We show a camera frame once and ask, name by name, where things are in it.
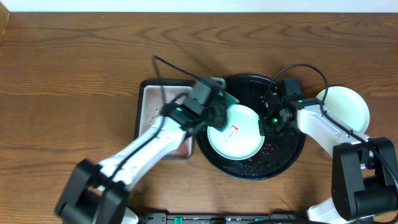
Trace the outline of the green yellow sponge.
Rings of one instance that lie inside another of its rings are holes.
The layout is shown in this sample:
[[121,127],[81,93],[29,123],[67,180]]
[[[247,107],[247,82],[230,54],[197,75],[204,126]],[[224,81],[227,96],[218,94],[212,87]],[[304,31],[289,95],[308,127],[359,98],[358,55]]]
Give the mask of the green yellow sponge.
[[228,108],[232,105],[236,105],[239,103],[239,100],[234,96],[230,95],[229,93],[225,92],[224,95],[225,95],[225,103]]

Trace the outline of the light blue plate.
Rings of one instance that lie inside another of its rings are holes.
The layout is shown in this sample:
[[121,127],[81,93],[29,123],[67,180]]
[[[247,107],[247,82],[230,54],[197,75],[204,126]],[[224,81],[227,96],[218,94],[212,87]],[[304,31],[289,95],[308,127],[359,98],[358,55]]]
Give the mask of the light blue plate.
[[232,105],[227,110],[227,125],[221,131],[207,128],[212,148],[231,160],[248,159],[262,147],[265,137],[259,132],[259,115],[244,105]]

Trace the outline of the pale green plate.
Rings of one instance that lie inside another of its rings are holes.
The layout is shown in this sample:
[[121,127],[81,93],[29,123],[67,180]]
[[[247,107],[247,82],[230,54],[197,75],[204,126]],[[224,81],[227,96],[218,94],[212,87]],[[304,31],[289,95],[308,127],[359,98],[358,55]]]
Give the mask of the pale green plate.
[[325,111],[351,129],[365,133],[370,122],[369,108],[364,99],[354,90],[344,86],[328,88]]

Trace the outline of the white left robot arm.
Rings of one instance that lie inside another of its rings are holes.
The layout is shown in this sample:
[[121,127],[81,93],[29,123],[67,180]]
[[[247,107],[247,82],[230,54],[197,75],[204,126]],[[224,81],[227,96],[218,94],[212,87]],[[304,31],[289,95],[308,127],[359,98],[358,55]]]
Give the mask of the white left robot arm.
[[182,93],[183,102],[163,105],[155,123],[117,154],[92,164],[84,159],[73,170],[55,207],[65,223],[137,223],[128,207],[137,182],[166,154],[204,126],[226,127],[225,93]]

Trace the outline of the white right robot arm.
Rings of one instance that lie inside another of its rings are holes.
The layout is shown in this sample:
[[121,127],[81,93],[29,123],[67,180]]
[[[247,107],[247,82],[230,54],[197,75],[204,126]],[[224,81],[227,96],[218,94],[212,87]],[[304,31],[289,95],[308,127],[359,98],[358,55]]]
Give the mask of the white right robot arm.
[[351,221],[397,210],[397,156],[387,138],[371,138],[350,128],[324,107],[324,101],[266,94],[267,114],[260,134],[295,128],[332,157],[331,199],[312,206],[311,221]]

